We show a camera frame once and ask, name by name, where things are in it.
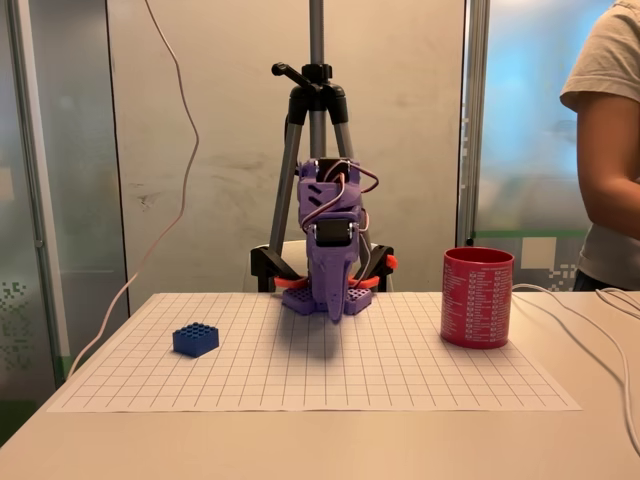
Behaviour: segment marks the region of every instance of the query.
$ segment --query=white table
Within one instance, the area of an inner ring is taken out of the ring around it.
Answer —
[[[616,350],[593,327],[544,294],[518,295],[555,313],[621,371]],[[640,322],[595,294],[565,293],[560,299],[621,343],[640,410]],[[616,381],[536,307],[514,300],[511,321],[511,338],[535,355],[583,411],[47,413],[64,386],[0,449],[0,478],[640,478]]]

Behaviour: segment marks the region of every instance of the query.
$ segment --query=red mug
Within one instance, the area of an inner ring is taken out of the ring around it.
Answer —
[[[499,348],[509,337],[513,255],[492,248],[444,254],[440,335],[465,348]]]

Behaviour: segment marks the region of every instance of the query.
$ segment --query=cable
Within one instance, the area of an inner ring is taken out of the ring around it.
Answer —
[[[632,312],[630,310],[626,310],[622,307],[619,307],[618,305],[615,305],[614,303],[612,303],[609,299],[606,298],[605,295],[603,295],[603,293],[608,293],[609,295],[611,295],[614,298],[617,298],[618,300],[621,300],[623,302],[625,302],[628,305],[631,305],[633,308],[635,308],[636,310],[640,311],[640,304],[638,302],[636,302],[633,298],[631,298],[631,296],[627,295],[625,292],[623,292],[622,290],[619,290],[617,288],[604,288],[602,290],[596,290],[596,295],[598,295],[598,297],[600,298],[600,300],[602,300],[605,303],[608,303],[609,305],[611,305],[613,308],[617,308],[618,310],[620,310],[621,312],[624,312],[628,315],[631,315],[632,317],[637,318],[638,320],[640,320],[640,315],[636,312]],[[621,298],[618,295],[614,295],[614,293],[620,293],[622,294],[625,298]]]
[[[344,195],[344,191],[345,191],[345,188],[346,188],[346,184],[345,184],[345,181],[344,181],[344,173],[340,174],[339,180],[340,180],[341,189],[340,189],[340,193],[338,193],[338,196],[336,198],[334,198],[333,200],[325,203],[324,205],[322,205],[318,209],[314,210],[313,212],[311,212],[306,217],[304,217],[302,219],[302,222],[300,222],[300,228],[302,228],[302,231],[304,231],[306,233],[306,231],[308,229],[308,225],[307,224],[311,220],[316,218],[322,212],[326,212],[327,210],[329,210],[331,207],[333,207],[336,203],[338,203],[340,201],[340,199],[342,198],[342,195]]]
[[[362,269],[362,273],[360,274],[360,278],[358,278],[358,281],[353,286],[353,288],[358,288],[360,286],[360,283],[364,279],[364,276],[367,274],[367,268],[369,268],[369,264],[371,263],[371,250],[369,250],[369,245],[367,245],[367,241],[364,238],[364,235],[362,235],[362,234],[360,234],[360,241],[363,242],[364,249],[367,251],[367,263],[364,264],[364,268]]]
[[[179,85],[179,88],[180,88],[180,96],[182,98],[182,105],[184,106],[184,111],[187,114],[187,117],[189,118],[189,123],[191,123],[191,128],[193,129],[193,133],[195,135],[195,142],[194,142],[194,145],[193,145],[193,150],[191,151],[191,156],[189,157],[189,162],[187,163],[187,169],[186,169],[186,171],[184,173],[184,179],[182,181],[182,201],[181,201],[181,204],[180,204],[180,212],[178,213],[178,216],[162,231],[162,233],[156,239],[156,241],[153,242],[151,247],[149,247],[149,250],[147,250],[147,253],[145,253],[144,257],[142,258],[142,261],[140,262],[140,265],[138,266],[138,270],[136,271],[136,273],[133,274],[133,276],[129,279],[129,281],[127,283],[124,284],[124,286],[120,289],[120,291],[116,294],[116,296],[113,297],[113,300],[111,301],[111,305],[109,305],[109,308],[107,309],[107,313],[105,314],[104,319],[102,320],[102,325],[100,326],[100,331],[98,332],[98,335],[96,336],[96,338],[91,340],[91,342],[89,342],[89,344],[86,347],[84,347],[82,349],[82,351],[78,354],[78,356],[76,357],[75,361],[73,362],[73,365],[71,365],[71,369],[69,370],[69,374],[67,375],[67,379],[70,378],[71,375],[74,374],[74,372],[78,368],[78,363],[80,363],[80,360],[82,359],[84,354],[87,353],[87,351],[91,347],[93,347],[98,340],[100,340],[100,338],[102,337],[102,334],[104,333],[104,330],[105,330],[105,328],[107,326],[107,322],[109,321],[109,317],[111,316],[111,312],[113,310],[113,307],[115,306],[116,302],[120,299],[122,294],[127,290],[127,288],[129,288],[129,285],[131,285],[134,282],[134,280],[136,278],[138,278],[138,275],[140,274],[140,272],[144,268],[148,258],[151,256],[151,254],[155,250],[155,248],[158,245],[158,243],[160,243],[160,240],[162,240],[164,238],[164,236],[167,233],[169,233],[169,231],[175,226],[176,223],[178,223],[180,221],[180,219],[184,215],[184,210],[185,210],[185,207],[187,205],[187,182],[189,180],[189,173],[191,172],[191,166],[193,165],[193,160],[195,159],[196,153],[198,152],[198,147],[200,146],[200,134],[198,133],[198,128],[196,127],[195,122],[193,121],[193,117],[191,115],[191,110],[189,110],[189,104],[187,102],[187,98],[186,98],[185,93],[184,93],[184,85],[183,85],[183,82],[182,82],[182,72],[180,70],[180,62],[178,61],[178,58],[176,57],[175,52],[171,48],[171,45],[167,41],[167,38],[165,37],[164,32],[162,31],[162,28],[160,28],[160,25],[158,24],[158,22],[156,20],[156,17],[153,14],[153,10],[151,9],[151,5],[149,5],[149,0],[144,0],[144,3],[147,6],[147,10],[149,11],[149,16],[151,17],[151,20],[153,21],[153,24],[156,27],[156,31],[158,32],[158,35],[160,35],[160,38],[162,39],[162,42],[164,43],[164,46],[169,51],[169,54],[171,55],[171,58],[173,59],[173,63],[175,65],[175,67],[176,67],[176,75],[178,77],[178,85]]]
[[[348,160],[342,160],[342,159],[338,160],[336,163],[331,165],[331,168],[329,170],[327,170],[327,173],[324,174],[324,181],[326,182],[327,179],[329,178],[329,175],[331,175],[331,172],[333,172],[338,165],[341,165],[343,163],[348,164],[350,167],[355,168],[359,172],[364,173],[366,176],[368,176],[368,177],[370,177],[370,178],[372,178],[374,180],[373,185],[371,185],[368,188],[365,188],[364,190],[361,190],[360,193],[369,193],[370,191],[374,190],[378,185],[380,185],[380,179],[378,178],[378,176],[375,173],[362,168],[360,165],[356,165],[355,163],[351,163]]]
[[[362,211],[364,212],[364,228],[360,229],[360,233],[364,233],[369,230],[369,213],[364,208],[362,209]]]
[[[521,283],[518,285],[514,285],[513,286],[513,290],[519,289],[519,288],[530,288],[532,290],[537,290],[538,292],[542,292],[542,293],[546,293],[547,295],[550,295],[556,302],[558,302],[560,304],[560,306],[562,308],[564,308],[565,310],[568,310],[576,315],[578,315],[579,317],[583,318],[584,320],[586,320],[587,322],[589,322],[591,325],[593,325],[596,329],[598,329],[605,337],[607,337],[609,340],[611,340],[611,342],[615,345],[615,347],[618,349],[618,353],[620,353],[620,358],[622,358],[622,367],[623,367],[623,371],[624,371],[624,375],[623,375],[623,400],[624,400],[624,420],[625,420],[625,424],[627,427],[627,432],[629,433],[629,438],[631,439],[631,444],[633,445],[633,448],[635,449],[636,453],[640,456],[640,441],[638,440],[638,434],[636,433],[635,430],[635,423],[633,421],[633,413],[631,411],[631,375],[629,373],[629,362],[627,361],[627,356],[624,354],[624,351],[622,350],[622,347],[620,346],[620,344],[616,341],[615,338],[613,338],[609,333],[607,333],[606,330],[604,330],[600,325],[598,325],[597,323],[595,323],[593,320],[591,320],[589,317],[581,314],[580,312],[574,310],[573,308],[567,307],[564,303],[562,303],[560,300],[558,300],[558,298],[549,290],[546,290],[542,287],[538,287],[537,285],[529,285],[526,283]]]

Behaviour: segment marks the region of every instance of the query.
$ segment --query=orange part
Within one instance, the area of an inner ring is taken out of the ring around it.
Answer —
[[[350,287],[355,287],[357,283],[358,281],[355,278],[353,278],[353,276],[349,277]],[[360,285],[358,285],[358,288],[373,288],[373,287],[377,287],[379,283],[380,283],[380,277],[371,277],[371,278],[367,278],[366,280],[362,280],[360,282]]]
[[[398,259],[393,255],[387,255],[387,267],[393,270],[398,268]]]
[[[273,283],[276,284],[276,287],[298,289],[308,287],[309,279],[304,277],[299,280],[287,280],[286,278],[275,277]]]

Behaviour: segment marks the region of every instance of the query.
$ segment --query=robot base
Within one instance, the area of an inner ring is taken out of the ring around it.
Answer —
[[[355,315],[371,305],[373,293],[363,288],[350,288],[344,302],[345,315]],[[289,288],[282,294],[282,304],[300,315],[311,315],[314,312],[326,312],[327,305],[316,303],[311,288]]]

